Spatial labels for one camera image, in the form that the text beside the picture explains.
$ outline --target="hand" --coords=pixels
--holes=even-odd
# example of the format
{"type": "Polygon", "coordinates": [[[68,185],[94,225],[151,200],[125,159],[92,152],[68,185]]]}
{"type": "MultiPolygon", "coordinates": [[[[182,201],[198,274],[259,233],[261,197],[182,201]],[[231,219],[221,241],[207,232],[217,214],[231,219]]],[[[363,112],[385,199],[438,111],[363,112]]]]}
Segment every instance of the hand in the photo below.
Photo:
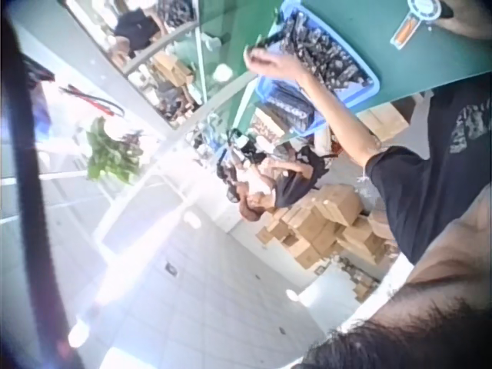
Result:
{"type": "Polygon", "coordinates": [[[261,162],[261,167],[265,168],[265,169],[272,169],[272,168],[275,168],[275,165],[277,164],[277,161],[273,158],[265,158],[262,162],[261,162]]]}
{"type": "Polygon", "coordinates": [[[297,57],[271,54],[263,48],[244,50],[244,63],[250,71],[270,78],[299,82],[309,74],[297,57]]]}

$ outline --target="blue bin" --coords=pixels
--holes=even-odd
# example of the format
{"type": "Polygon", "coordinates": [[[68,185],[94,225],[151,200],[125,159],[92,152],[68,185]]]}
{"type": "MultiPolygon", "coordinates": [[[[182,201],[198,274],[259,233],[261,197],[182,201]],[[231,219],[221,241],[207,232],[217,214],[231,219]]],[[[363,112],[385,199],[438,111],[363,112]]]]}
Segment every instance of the blue bin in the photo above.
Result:
{"type": "MultiPolygon", "coordinates": [[[[376,77],[375,73],[369,68],[364,60],[355,52],[355,50],[347,43],[345,40],[335,32],[329,25],[321,21],[316,15],[307,10],[301,5],[299,0],[286,0],[280,8],[284,17],[287,19],[295,12],[303,12],[309,17],[306,25],[309,28],[320,28],[325,31],[332,39],[334,39],[343,49],[347,52],[358,64],[358,66],[365,71],[365,73],[373,80],[372,85],[363,87],[359,84],[350,84],[348,88],[344,89],[341,93],[337,93],[338,98],[348,107],[352,108],[355,105],[369,99],[370,97],[376,95],[379,92],[381,86],[379,79],[376,77]]],[[[281,25],[273,25],[270,29],[268,35],[273,35],[275,32],[280,31],[281,25]]],[[[272,45],[268,50],[276,53],[280,53],[280,45],[272,45]]],[[[299,86],[292,81],[285,81],[288,84],[294,86],[300,91],[299,86]]],[[[267,97],[270,95],[272,89],[274,88],[273,80],[266,78],[264,76],[258,79],[255,91],[259,98],[265,102],[267,97]]],[[[307,136],[319,129],[326,123],[324,118],[317,111],[314,113],[313,124],[309,127],[307,131],[298,131],[294,128],[295,132],[300,136],[307,136]]]]}

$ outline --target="white tile floor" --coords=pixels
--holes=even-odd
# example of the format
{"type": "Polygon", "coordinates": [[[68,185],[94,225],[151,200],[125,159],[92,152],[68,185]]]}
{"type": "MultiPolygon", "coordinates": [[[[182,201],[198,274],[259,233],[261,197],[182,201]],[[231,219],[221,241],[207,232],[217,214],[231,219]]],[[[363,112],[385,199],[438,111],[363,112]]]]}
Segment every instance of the white tile floor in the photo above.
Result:
{"type": "MultiPolygon", "coordinates": [[[[163,188],[145,191],[105,239],[116,253],[176,203],[163,188]]],[[[88,231],[105,208],[98,204],[85,215],[88,231]]],[[[48,222],[59,289],[74,324],[93,302],[107,265],[66,211],[49,211],[48,222]]],[[[98,369],[111,347],[154,369],[273,369],[323,337],[308,311],[287,299],[291,282],[196,212],[202,227],[179,223],[135,286],[102,309],[78,349],[87,369],[98,369]],[[167,262],[178,269],[176,278],[165,270],[167,262]]],[[[18,224],[2,225],[1,237],[2,336],[19,355],[39,359],[18,224]]]]}

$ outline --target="green leaves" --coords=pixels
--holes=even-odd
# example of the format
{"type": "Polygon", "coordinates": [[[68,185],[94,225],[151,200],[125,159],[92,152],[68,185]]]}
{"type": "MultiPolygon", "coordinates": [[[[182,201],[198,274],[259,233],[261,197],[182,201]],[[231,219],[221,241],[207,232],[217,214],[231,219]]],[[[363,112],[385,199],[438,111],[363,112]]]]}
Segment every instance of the green leaves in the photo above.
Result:
{"type": "Polygon", "coordinates": [[[128,134],[122,141],[113,140],[105,130],[105,119],[97,118],[87,132],[88,143],[92,147],[92,156],[88,161],[88,179],[97,181],[101,174],[111,173],[123,183],[129,185],[132,175],[140,173],[141,131],[128,134]]]}

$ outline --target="cable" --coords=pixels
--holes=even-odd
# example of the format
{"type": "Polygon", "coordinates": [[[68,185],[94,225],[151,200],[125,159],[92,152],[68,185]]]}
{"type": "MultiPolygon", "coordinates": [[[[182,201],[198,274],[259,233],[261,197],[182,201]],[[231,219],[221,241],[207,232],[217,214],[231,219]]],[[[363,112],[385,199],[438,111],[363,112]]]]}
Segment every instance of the cable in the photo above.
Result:
{"type": "Polygon", "coordinates": [[[60,87],[60,90],[63,91],[65,94],[76,96],[78,98],[82,98],[83,100],[86,100],[89,104],[95,106],[99,110],[102,110],[105,114],[113,116],[117,115],[118,117],[124,117],[125,116],[125,110],[123,110],[122,107],[119,105],[116,105],[114,102],[111,102],[109,100],[106,100],[104,98],[98,98],[96,96],[92,96],[89,94],[84,94],[83,92],[80,92],[77,88],[75,88],[72,85],[68,85],[67,88],[65,87],[60,87]],[[97,103],[97,101],[103,102],[108,106],[104,106],[102,104],[97,103]]]}

